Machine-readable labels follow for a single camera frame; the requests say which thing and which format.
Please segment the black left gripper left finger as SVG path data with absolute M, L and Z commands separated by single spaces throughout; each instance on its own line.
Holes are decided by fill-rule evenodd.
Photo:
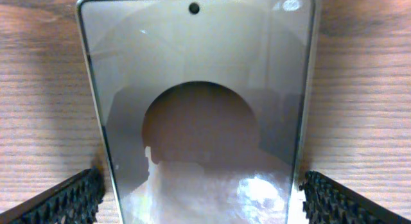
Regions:
M 97 168 L 85 169 L 1 213 L 1 223 L 95 223 L 104 195 L 103 174 Z

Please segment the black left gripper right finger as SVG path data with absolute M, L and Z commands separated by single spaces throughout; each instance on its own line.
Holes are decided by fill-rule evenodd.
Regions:
M 310 224 L 410 224 L 410 220 L 354 192 L 318 171 L 307 171 L 299 186 Z

